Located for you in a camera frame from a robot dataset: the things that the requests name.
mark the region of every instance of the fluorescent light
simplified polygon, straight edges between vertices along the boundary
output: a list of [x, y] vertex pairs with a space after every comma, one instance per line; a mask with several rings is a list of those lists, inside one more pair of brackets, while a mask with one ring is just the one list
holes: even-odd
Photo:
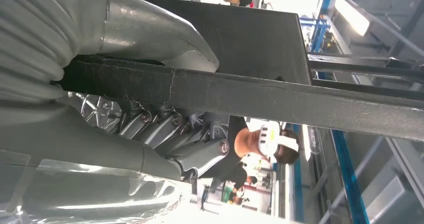
[[352, 28], [361, 36], [368, 30], [370, 22], [346, 0], [335, 0], [335, 8], [352, 25]]
[[309, 158], [311, 158], [311, 142], [309, 140], [309, 132], [308, 132], [308, 126], [303, 124], [302, 125], [302, 137], [303, 137], [303, 148], [305, 150], [305, 158], [306, 161], [309, 161]]
[[284, 218], [286, 220], [290, 220], [291, 219], [291, 215], [290, 215], [290, 168], [289, 165], [286, 164], [285, 165], [285, 177], [284, 177], [284, 187], [285, 187], [285, 194], [284, 194]]
[[295, 220], [295, 186], [294, 186], [294, 168], [293, 165], [285, 165], [284, 177], [284, 218], [289, 221]]

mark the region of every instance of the screw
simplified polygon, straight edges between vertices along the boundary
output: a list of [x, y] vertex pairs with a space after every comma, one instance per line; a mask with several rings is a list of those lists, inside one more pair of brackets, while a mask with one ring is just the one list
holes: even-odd
[[226, 155], [229, 150], [230, 150], [230, 146], [228, 144], [228, 141], [227, 140], [222, 140], [219, 143], [219, 152], [221, 153], [221, 155]]
[[143, 113], [141, 115], [141, 121], [144, 123], [147, 123], [150, 121], [150, 115], [148, 113]]
[[175, 126], [178, 126], [178, 125], [180, 125], [181, 124], [181, 121], [182, 121], [183, 119], [181, 118], [181, 115], [180, 114], [175, 114], [173, 117], [172, 117], [172, 124], [173, 125], [175, 125]]

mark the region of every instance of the blue steel column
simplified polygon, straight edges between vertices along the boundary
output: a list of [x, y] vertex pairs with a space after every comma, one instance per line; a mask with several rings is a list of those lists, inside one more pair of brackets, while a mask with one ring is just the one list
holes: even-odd
[[[293, 131], [297, 133], [297, 135], [301, 136], [301, 126], [297, 124], [292, 125]], [[298, 159], [293, 165], [294, 171], [294, 220], [296, 222], [305, 222], [304, 216], [304, 200], [303, 200], [303, 191], [302, 191], [302, 170], [301, 170], [301, 161]]]
[[352, 223], [369, 224], [370, 221], [362, 200], [361, 191], [358, 186], [355, 170], [352, 165], [343, 132], [340, 130], [332, 130], [331, 134], [334, 141], [335, 153], [340, 165], [341, 179], [343, 181], [347, 203], [350, 208]]

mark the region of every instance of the industrial machine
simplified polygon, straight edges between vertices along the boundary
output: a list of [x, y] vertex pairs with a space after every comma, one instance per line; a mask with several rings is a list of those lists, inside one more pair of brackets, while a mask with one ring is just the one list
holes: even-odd
[[[312, 76], [422, 82], [421, 72], [308, 56], [295, 14], [181, 0], [0, 0], [0, 17], [2, 223], [129, 223], [172, 210], [184, 181], [228, 153], [228, 123], [214, 113], [424, 140], [414, 128], [424, 124], [419, 94]], [[288, 32], [276, 33], [281, 26]], [[67, 94], [79, 112], [63, 104]]]

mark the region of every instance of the black steel frame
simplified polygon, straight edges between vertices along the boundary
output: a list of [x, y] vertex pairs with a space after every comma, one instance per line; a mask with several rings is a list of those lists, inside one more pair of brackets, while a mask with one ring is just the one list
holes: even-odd
[[[321, 61], [308, 65], [330, 71], [333, 64]], [[337, 70], [367, 72], [338, 65]], [[69, 91], [424, 141], [421, 92], [318, 80], [303, 85], [97, 56], [77, 57], [65, 70], [60, 84]], [[405, 71], [379, 68], [373, 74], [398, 77]]]

